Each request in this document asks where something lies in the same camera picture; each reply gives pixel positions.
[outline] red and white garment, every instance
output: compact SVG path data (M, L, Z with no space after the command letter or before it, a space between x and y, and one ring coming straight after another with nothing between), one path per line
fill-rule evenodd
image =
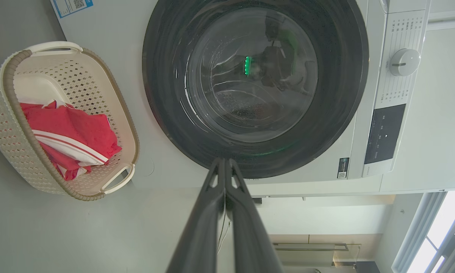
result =
M35 137L66 181L107 164L121 151L106 115L88 115L64 102L31 104L19 98Z

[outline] laundry basket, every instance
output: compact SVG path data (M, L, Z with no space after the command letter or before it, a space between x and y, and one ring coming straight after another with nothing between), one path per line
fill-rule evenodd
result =
M87 114L105 114L122 150L108 165L92 166L90 173L65 181L32 133L16 94L55 95ZM50 42L12 55L0 68L0 150L36 189L90 201L128 183L139 144L118 85L103 60L74 43ZM108 188L126 169L126 178Z

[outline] black touch panel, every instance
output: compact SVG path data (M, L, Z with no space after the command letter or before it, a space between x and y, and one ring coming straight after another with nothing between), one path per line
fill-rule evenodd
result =
M375 109L365 164L391 159L396 149L406 104Z

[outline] front-load washing machine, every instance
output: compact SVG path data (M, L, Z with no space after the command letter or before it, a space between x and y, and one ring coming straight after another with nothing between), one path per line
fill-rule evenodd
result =
M394 166L427 0L51 2L68 41L119 85L138 187L199 186L215 157L235 159L248 183Z

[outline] white dial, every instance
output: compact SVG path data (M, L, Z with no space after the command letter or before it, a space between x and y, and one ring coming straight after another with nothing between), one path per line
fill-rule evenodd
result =
M421 55L414 49L401 49L392 56L390 70L394 76L409 76L416 72Z

